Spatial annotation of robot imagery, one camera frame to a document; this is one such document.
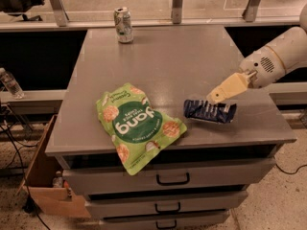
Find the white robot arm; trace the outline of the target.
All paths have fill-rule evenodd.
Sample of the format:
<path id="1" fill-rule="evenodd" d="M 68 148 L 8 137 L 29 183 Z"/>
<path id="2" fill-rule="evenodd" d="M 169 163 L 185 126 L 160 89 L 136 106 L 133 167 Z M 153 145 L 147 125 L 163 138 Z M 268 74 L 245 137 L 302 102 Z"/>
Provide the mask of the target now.
<path id="1" fill-rule="evenodd" d="M 307 5 L 299 16 L 299 25 L 279 35 L 260 49 L 244 58 L 238 71 L 216 86 L 206 99 L 211 104 L 259 89 L 283 78 L 307 61 Z"/>

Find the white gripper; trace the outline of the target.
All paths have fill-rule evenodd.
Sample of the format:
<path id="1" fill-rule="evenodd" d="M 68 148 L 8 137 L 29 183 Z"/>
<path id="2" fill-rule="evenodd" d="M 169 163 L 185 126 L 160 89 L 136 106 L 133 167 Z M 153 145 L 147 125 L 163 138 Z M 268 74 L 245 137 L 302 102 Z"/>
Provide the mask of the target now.
<path id="1" fill-rule="evenodd" d="M 240 63 L 242 73 L 234 73 L 215 87 L 206 99 L 211 104 L 222 103 L 248 88 L 263 88 L 285 76 L 283 62 L 269 46 L 254 51 Z"/>

